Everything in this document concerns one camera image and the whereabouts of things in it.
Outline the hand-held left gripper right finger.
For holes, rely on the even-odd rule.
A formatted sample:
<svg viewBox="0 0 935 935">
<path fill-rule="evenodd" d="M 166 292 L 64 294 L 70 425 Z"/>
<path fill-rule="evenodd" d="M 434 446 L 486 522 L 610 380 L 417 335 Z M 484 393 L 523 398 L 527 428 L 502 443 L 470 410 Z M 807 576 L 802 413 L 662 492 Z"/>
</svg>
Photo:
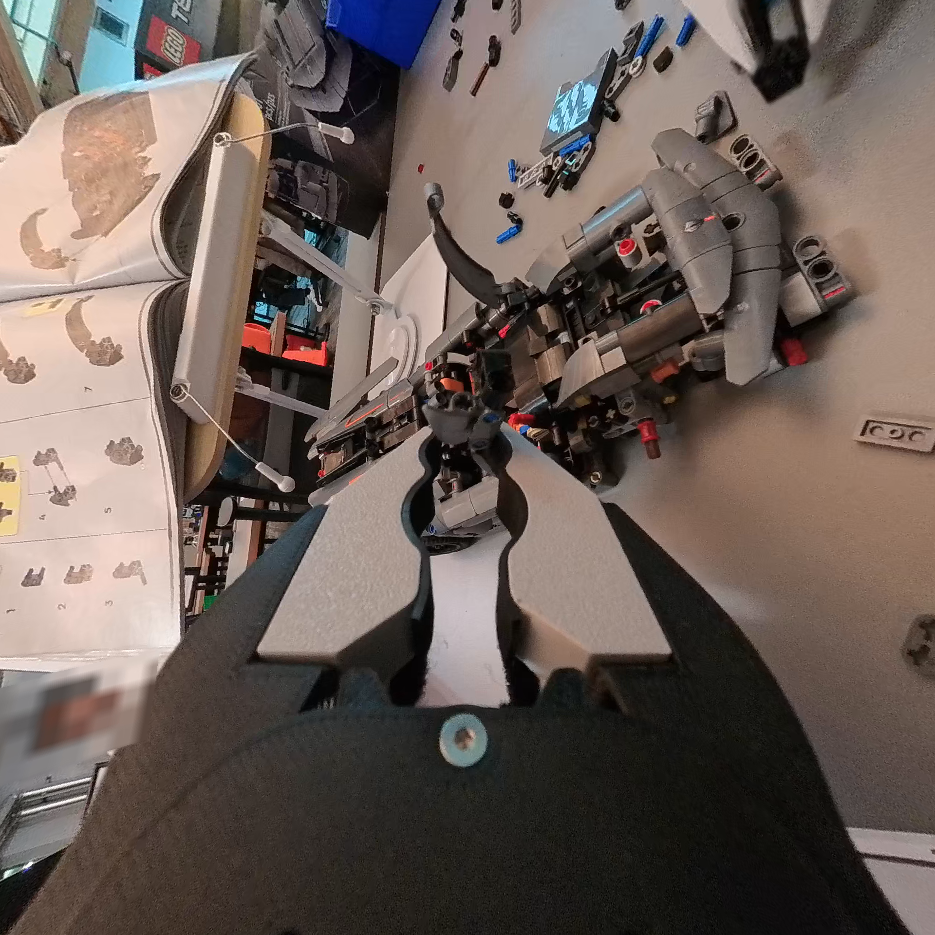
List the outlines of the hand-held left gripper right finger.
<svg viewBox="0 0 935 935">
<path fill-rule="evenodd" d="M 508 701 L 533 705 L 559 671 L 592 683 L 607 667 L 669 664 L 672 646 L 606 504 L 511 427 L 493 444 L 493 469 L 509 534 L 495 611 Z"/>
</svg>

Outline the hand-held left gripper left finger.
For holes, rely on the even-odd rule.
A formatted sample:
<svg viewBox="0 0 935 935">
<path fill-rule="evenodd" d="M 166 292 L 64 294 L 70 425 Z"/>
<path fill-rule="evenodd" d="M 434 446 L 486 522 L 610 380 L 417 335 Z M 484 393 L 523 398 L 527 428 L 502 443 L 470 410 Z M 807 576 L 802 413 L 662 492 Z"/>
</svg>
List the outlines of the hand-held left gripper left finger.
<svg viewBox="0 0 935 935">
<path fill-rule="evenodd" d="M 416 704 L 434 632 L 422 534 L 437 472 L 424 427 L 331 499 L 258 644 L 263 661 L 369 670 L 394 704 Z"/>
</svg>

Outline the small grey lego sub-assembly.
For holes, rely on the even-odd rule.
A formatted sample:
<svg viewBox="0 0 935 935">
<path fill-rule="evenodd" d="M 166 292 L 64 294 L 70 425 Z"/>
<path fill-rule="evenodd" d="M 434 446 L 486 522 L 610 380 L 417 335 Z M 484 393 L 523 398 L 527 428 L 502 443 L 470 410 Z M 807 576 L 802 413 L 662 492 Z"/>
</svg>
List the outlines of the small grey lego sub-assembly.
<svg viewBox="0 0 935 935">
<path fill-rule="evenodd" d="M 503 423 L 503 413 L 487 406 L 473 393 L 460 391 L 431 396 L 422 406 L 427 425 L 438 440 L 449 447 L 487 449 Z"/>
</svg>

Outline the grey lego car model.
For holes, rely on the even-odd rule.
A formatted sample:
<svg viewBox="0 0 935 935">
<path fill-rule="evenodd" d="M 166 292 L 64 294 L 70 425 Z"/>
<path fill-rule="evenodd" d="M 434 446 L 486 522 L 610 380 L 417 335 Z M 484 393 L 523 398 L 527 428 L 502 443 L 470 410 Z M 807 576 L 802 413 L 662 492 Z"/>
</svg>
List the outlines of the grey lego car model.
<svg viewBox="0 0 935 935">
<path fill-rule="evenodd" d="M 781 171 L 748 135 L 729 154 L 680 128 L 653 140 L 657 167 L 500 282 L 454 240 L 437 184 L 432 237 L 475 303 L 427 349 L 421 372 L 372 399 L 355 390 L 307 435 L 326 504 L 417 430 L 436 393 L 465 391 L 594 494 L 619 483 L 612 442 L 660 457 L 681 375 L 745 386 L 808 361 L 801 329 L 852 297 L 818 236 L 788 242 L 767 189 Z M 482 451 L 442 445 L 423 541 L 460 551 L 497 530 L 497 477 Z"/>
</svg>

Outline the grey lego panel piece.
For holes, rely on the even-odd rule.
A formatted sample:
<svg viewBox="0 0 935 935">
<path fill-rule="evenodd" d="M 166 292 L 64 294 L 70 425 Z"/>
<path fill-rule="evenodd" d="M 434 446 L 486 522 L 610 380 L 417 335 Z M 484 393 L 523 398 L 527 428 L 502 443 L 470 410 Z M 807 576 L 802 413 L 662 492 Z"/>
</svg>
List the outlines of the grey lego panel piece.
<svg viewBox="0 0 935 935">
<path fill-rule="evenodd" d="M 736 112 L 724 90 L 713 92 L 695 108 L 695 138 L 711 145 L 731 133 L 738 125 Z"/>
</svg>

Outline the blue printed lego tile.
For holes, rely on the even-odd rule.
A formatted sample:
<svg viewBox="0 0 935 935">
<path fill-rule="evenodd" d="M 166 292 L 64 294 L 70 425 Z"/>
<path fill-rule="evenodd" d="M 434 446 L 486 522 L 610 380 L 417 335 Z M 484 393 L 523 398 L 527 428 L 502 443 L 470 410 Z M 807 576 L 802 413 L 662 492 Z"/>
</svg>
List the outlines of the blue printed lego tile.
<svg viewBox="0 0 935 935">
<path fill-rule="evenodd" d="M 617 63 L 617 52 L 609 48 L 591 72 L 559 88 L 543 133 L 542 156 L 551 156 L 599 131 L 604 118 L 602 102 L 614 79 Z"/>
</svg>

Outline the scattered loose lego pieces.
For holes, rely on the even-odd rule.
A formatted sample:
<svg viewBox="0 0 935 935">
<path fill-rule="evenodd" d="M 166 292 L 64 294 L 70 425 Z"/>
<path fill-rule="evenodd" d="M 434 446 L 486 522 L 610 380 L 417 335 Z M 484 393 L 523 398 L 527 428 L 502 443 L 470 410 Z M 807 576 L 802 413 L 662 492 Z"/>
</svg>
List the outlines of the scattered loose lego pieces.
<svg viewBox="0 0 935 935">
<path fill-rule="evenodd" d="M 682 2 L 520 2 L 520 25 L 509 30 L 509 2 L 485 11 L 465 33 L 464 85 L 441 91 L 427 119 L 428 144 L 420 150 L 426 180 L 441 183 L 447 204 L 490 215 L 495 195 L 506 189 L 508 165 L 531 168 L 540 153 L 559 88 L 591 72 L 609 48 L 617 70 L 606 91 L 599 131 L 587 136 L 607 149 L 623 127 L 639 89 L 651 90 L 652 53 L 673 44 L 687 11 Z"/>
</svg>

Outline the lego instruction booklet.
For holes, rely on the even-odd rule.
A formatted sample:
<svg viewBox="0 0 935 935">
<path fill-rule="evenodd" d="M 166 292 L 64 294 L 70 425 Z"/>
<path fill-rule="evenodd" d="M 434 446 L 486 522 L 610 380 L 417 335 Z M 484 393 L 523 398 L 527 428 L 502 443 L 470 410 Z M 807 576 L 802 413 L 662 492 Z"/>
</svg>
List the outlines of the lego instruction booklet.
<svg viewBox="0 0 935 935">
<path fill-rule="evenodd" d="M 197 171 L 249 61 L 74 97 L 2 147 L 3 669 L 181 637 L 171 376 Z"/>
</svg>

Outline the grey flat lego plate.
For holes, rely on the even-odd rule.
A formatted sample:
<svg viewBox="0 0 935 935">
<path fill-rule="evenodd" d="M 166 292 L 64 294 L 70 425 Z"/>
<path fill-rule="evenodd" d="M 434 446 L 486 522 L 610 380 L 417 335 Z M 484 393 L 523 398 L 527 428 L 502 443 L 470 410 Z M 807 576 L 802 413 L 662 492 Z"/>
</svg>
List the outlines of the grey flat lego plate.
<svg viewBox="0 0 935 935">
<path fill-rule="evenodd" d="M 868 414 L 859 419 L 853 439 L 877 447 L 931 453 L 934 421 L 927 417 Z"/>
</svg>

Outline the dark grey lego connector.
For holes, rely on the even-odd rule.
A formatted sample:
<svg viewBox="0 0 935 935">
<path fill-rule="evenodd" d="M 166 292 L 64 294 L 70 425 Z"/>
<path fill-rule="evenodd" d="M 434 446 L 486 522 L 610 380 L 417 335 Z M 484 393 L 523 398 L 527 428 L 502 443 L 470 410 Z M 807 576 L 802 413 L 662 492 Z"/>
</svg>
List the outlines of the dark grey lego connector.
<svg viewBox="0 0 935 935">
<path fill-rule="evenodd" d="M 934 678 L 934 614 L 919 614 L 909 625 L 902 658 L 911 671 Z"/>
</svg>

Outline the black lego set box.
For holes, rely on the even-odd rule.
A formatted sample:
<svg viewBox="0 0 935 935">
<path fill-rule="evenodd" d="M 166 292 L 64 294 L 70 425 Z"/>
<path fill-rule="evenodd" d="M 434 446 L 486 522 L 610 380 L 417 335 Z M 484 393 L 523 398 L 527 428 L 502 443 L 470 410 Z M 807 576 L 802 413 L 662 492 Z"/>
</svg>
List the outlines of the black lego set box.
<svg viewBox="0 0 935 935">
<path fill-rule="evenodd" d="M 326 2 L 145 1 L 135 74 L 251 53 L 240 81 L 274 131 L 269 197 L 369 239 L 388 203 L 400 71 L 325 19 Z"/>
</svg>

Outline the dark shelving unit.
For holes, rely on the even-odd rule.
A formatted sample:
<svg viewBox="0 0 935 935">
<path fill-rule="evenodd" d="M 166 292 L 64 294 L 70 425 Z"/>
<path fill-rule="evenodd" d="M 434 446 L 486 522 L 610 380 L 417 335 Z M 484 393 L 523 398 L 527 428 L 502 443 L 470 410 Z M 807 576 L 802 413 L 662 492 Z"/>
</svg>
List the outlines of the dark shelving unit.
<svg viewBox="0 0 935 935">
<path fill-rule="evenodd" d="M 264 355 L 257 352 L 252 347 L 248 347 L 247 350 L 250 353 L 251 363 L 248 365 L 245 373 L 240 372 L 239 366 L 236 393 L 233 399 L 233 406 L 230 416 L 230 424 L 228 430 L 225 432 L 226 445 L 224 456 L 228 449 L 234 450 L 235 448 L 240 448 L 240 443 L 244 439 L 254 441 L 255 445 L 252 449 L 240 451 L 240 458 L 243 461 L 250 462 L 251 470 L 257 471 L 259 475 L 265 479 L 265 482 L 264 485 L 259 485 L 256 490 L 251 489 L 246 493 L 233 493 L 231 496 L 247 497 L 263 502 L 271 502 L 276 499 L 280 501 L 292 499 L 294 498 L 295 483 L 286 477 L 288 469 L 288 453 L 283 455 L 275 455 L 273 464 L 268 464 L 264 462 L 262 458 L 260 458 L 260 454 L 263 452 L 263 448 L 261 448 L 259 444 L 261 437 L 260 428 L 267 427 L 267 423 L 262 422 L 262 416 L 260 415 L 259 408 L 261 404 L 264 404 L 268 407 L 277 406 L 286 411 L 293 411 L 298 405 L 298 401 L 292 396 L 284 395 L 282 393 L 275 393 L 269 386 L 263 383 L 254 384 L 247 380 L 247 377 L 251 374 L 251 371 L 285 372 L 289 368 L 296 369 L 298 367 L 298 362 L 289 359 L 283 359 L 279 356 L 272 356 L 268 354 Z M 242 352 L 243 346 L 241 340 L 240 357 Z M 187 503 L 207 501 L 207 490 L 212 492 L 210 498 L 211 500 L 217 499 L 217 497 L 220 495 L 221 489 L 220 481 L 216 479 L 218 471 L 204 492 L 197 495 L 193 501 Z"/>
</svg>

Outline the wooden book stand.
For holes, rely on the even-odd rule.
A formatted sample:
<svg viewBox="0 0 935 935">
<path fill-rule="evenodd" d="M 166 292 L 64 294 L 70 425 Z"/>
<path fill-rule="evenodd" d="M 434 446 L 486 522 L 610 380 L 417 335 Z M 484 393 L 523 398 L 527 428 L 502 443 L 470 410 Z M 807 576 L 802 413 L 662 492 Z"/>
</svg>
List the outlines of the wooden book stand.
<svg viewBox="0 0 935 935">
<path fill-rule="evenodd" d="M 380 309 L 377 293 L 263 209 L 272 135 L 259 106 L 236 93 L 209 151 L 170 392 L 188 419 L 181 481 L 185 503 L 204 492 L 224 457 L 258 245 L 297 260 L 302 272 L 327 275 L 367 310 Z"/>
</svg>

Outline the blue storage bin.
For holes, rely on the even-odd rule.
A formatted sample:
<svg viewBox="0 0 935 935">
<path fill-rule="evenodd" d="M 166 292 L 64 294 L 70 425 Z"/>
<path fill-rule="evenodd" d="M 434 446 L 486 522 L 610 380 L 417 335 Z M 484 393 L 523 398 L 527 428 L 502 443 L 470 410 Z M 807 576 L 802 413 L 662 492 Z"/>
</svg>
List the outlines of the blue storage bin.
<svg viewBox="0 0 935 935">
<path fill-rule="evenodd" d="M 401 69 L 417 57 L 439 1 L 328 1 L 326 26 Z"/>
</svg>

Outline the white plastic tray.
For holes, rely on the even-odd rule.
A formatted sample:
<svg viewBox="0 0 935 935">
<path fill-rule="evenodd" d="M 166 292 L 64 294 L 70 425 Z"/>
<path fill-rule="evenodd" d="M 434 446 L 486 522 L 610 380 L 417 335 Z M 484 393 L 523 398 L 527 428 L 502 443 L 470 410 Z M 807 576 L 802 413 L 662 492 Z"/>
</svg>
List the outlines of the white plastic tray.
<svg viewBox="0 0 935 935">
<path fill-rule="evenodd" d="M 934 835 L 849 827 L 882 893 L 911 933 L 934 933 Z"/>
</svg>

